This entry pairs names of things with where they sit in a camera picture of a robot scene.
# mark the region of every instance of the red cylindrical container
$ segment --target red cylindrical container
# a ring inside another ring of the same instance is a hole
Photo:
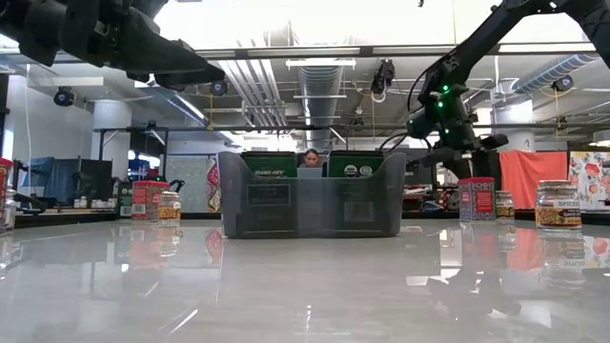
[[[5,206],[11,168],[12,162],[10,160],[0,158],[0,223],[4,223],[6,220]]]

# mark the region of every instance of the gray plastic bin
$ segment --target gray plastic bin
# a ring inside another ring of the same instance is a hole
[[[232,152],[218,155],[224,234],[230,238],[387,237],[400,231],[406,155],[370,177],[258,177]]]

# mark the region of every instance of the black cable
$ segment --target black cable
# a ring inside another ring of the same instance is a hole
[[[409,96],[407,96],[407,111],[410,112],[411,111],[411,95],[413,95],[413,91],[416,88],[416,84],[419,82],[419,80],[421,80],[421,77],[428,72],[428,70],[430,69],[430,67],[426,68],[424,71],[421,72],[421,74],[417,77],[416,82],[413,83],[413,86],[411,86],[411,89],[409,90]]]
[[[405,139],[407,139],[407,136],[409,135],[409,132],[401,132],[401,133],[397,133],[394,134],[390,137],[388,137],[388,139],[386,139],[385,141],[383,141],[383,143],[381,143],[381,145],[379,146],[379,150],[383,151],[383,147],[385,147],[386,144],[388,144],[391,140],[402,137],[396,144],[394,144],[393,147],[391,147],[388,151],[386,152],[391,152],[394,149],[396,149],[402,142],[404,142]]]
[[[428,138],[423,138],[423,141],[426,142],[426,145],[428,146],[428,152],[432,151],[432,144],[430,144],[430,141],[428,140]]]

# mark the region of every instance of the security camera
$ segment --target security camera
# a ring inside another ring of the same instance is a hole
[[[214,96],[222,96],[227,93],[229,86],[224,80],[212,82],[210,85],[210,93]]]
[[[71,91],[70,87],[60,87],[53,97],[53,102],[55,105],[61,107],[69,107],[74,105],[74,100],[76,100],[76,94]]]

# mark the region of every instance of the glass jar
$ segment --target glass jar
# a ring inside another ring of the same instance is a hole
[[[515,223],[515,204],[508,191],[496,192],[496,219],[500,224]]]
[[[159,219],[164,222],[180,220],[180,195],[177,192],[162,192],[159,199]]]
[[[7,199],[4,207],[4,223],[2,224],[2,232],[11,231],[15,228],[15,217],[17,215],[17,203],[14,201],[16,190],[7,190]]]
[[[580,229],[580,202],[569,180],[540,181],[536,200],[539,229]]]

